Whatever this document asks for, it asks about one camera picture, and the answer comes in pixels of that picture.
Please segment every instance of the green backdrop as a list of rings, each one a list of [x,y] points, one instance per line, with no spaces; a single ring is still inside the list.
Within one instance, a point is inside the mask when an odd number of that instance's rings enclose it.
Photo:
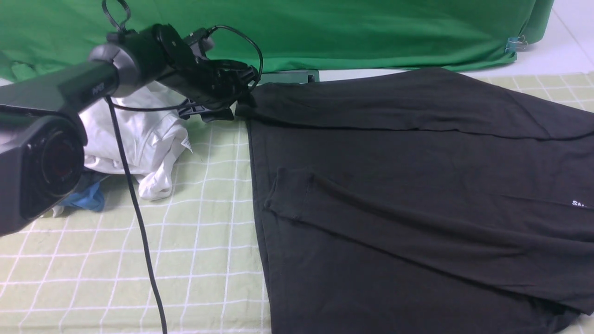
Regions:
[[[266,71],[508,64],[509,37],[542,38],[553,0],[128,0],[130,29],[171,23],[183,36],[226,24],[260,45]],[[123,10],[108,1],[116,19]],[[0,0],[0,77],[23,80],[84,61],[113,27],[100,0]],[[257,64],[217,31],[211,55]]]

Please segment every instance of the blue cloth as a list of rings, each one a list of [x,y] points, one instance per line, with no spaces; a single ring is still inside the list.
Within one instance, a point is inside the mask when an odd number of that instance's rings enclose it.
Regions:
[[[101,212],[105,208],[105,198],[97,182],[79,193],[66,197],[59,205]]]

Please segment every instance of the light green mat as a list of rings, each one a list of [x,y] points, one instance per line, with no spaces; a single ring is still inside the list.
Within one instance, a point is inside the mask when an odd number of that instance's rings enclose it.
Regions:
[[[594,112],[594,73],[485,81]],[[194,154],[173,170],[174,195],[142,203],[170,333],[268,333],[244,124],[188,128]],[[160,333],[124,180],[103,190],[104,213],[40,219],[0,239],[0,333]],[[594,334],[594,318],[564,334]]]

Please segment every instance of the camera lens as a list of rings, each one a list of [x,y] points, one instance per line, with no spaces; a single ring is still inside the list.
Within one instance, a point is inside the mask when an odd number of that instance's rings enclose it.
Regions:
[[[55,196],[68,194],[80,178],[84,158],[81,145],[75,141],[73,136],[58,131],[47,140],[43,149],[43,179]]]

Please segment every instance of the black t-shirt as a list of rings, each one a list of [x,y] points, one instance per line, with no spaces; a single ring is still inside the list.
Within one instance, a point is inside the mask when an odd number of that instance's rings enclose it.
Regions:
[[[273,334],[546,334],[594,311],[594,115],[439,68],[266,84]]]

